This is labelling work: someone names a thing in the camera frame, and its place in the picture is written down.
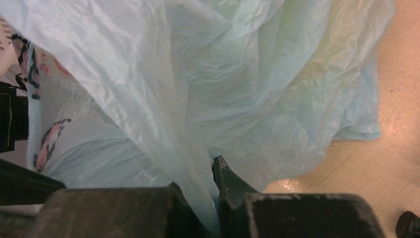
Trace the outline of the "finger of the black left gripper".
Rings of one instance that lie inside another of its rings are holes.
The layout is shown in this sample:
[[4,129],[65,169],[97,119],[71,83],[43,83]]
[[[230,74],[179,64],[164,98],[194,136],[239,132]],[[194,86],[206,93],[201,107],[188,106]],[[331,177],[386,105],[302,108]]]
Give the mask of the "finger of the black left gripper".
[[0,161],[1,206],[43,204],[60,189],[66,189],[60,181],[6,160]]

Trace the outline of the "blue plastic bag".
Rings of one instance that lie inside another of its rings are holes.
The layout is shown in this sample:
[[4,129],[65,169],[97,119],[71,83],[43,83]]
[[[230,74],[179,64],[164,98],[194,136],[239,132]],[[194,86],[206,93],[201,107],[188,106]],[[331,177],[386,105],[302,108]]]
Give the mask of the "blue plastic bag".
[[3,0],[152,168],[213,224],[210,158],[255,188],[331,140],[379,136],[367,76],[392,0]]

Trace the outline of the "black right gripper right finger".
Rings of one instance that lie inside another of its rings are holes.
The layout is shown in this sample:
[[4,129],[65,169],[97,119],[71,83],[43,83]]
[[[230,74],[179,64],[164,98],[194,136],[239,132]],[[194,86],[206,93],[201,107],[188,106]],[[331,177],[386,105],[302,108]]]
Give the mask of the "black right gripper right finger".
[[372,208],[348,193],[260,193],[222,156],[213,164],[224,238],[382,238]]

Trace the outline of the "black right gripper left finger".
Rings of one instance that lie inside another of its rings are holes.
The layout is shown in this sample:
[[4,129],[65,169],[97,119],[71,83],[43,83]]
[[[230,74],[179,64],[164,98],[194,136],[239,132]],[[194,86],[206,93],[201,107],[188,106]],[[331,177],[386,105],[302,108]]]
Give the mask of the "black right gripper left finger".
[[61,189],[43,205],[32,238],[208,238],[180,189]]

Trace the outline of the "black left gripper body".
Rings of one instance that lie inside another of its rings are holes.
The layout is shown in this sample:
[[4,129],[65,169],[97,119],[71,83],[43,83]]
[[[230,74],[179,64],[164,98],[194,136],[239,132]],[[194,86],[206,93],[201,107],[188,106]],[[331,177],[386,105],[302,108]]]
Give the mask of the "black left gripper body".
[[17,87],[0,83],[0,152],[14,151],[15,142],[28,139],[28,99]]

